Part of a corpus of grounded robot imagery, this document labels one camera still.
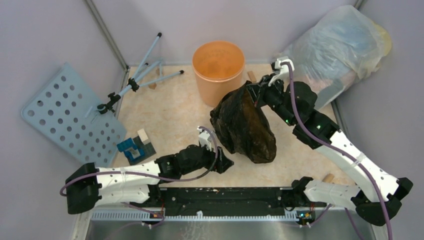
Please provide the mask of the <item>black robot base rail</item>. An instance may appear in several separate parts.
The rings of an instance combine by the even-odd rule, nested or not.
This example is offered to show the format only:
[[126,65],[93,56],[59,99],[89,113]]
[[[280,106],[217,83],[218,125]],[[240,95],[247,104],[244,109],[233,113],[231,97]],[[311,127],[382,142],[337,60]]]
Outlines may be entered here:
[[144,208],[164,209],[167,217],[194,216],[201,211],[206,217],[284,216],[296,208],[326,207],[311,202],[291,187],[151,187]]

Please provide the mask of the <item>black trash bag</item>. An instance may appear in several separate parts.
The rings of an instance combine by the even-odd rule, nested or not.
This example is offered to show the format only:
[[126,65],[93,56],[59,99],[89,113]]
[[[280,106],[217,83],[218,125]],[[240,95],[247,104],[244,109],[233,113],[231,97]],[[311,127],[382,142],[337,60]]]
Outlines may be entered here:
[[227,93],[210,111],[210,123],[229,153],[244,155],[255,164],[271,163],[277,155],[276,137],[264,112],[252,101],[251,83]]

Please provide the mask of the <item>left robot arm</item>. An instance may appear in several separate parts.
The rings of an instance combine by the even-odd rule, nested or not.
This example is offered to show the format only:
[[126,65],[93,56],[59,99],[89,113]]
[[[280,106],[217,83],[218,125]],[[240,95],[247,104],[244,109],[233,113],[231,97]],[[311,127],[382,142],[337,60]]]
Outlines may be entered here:
[[60,194],[66,198],[67,212],[81,214],[91,209],[115,203],[145,203],[154,207],[160,202],[155,188],[164,183],[183,182],[182,176],[204,168],[209,172],[224,173],[234,162],[206,146],[189,145],[175,154],[165,155],[146,163],[120,167],[97,167],[93,162],[83,164],[70,177]]

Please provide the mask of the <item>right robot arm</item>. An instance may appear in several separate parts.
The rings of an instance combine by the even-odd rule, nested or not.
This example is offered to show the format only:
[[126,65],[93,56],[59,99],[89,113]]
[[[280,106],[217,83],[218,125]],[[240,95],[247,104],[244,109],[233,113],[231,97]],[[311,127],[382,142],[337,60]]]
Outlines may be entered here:
[[296,81],[284,88],[281,80],[270,84],[266,75],[246,88],[256,107],[270,107],[293,127],[299,141],[327,157],[354,181],[354,185],[340,185],[311,177],[295,180],[293,200],[297,205],[321,202],[343,207],[375,226],[383,226],[397,215],[413,183],[385,172],[355,147],[333,120],[315,110],[317,95],[306,83]]

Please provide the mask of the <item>large translucent trash bag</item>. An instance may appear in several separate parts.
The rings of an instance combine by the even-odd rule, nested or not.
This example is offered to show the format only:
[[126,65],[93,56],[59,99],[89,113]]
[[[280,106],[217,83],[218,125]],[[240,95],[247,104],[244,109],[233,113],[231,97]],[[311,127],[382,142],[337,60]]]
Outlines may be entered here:
[[389,33],[352,5],[328,12],[280,54],[294,65],[294,80],[317,94],[315,109],[376,72],[392,49]]

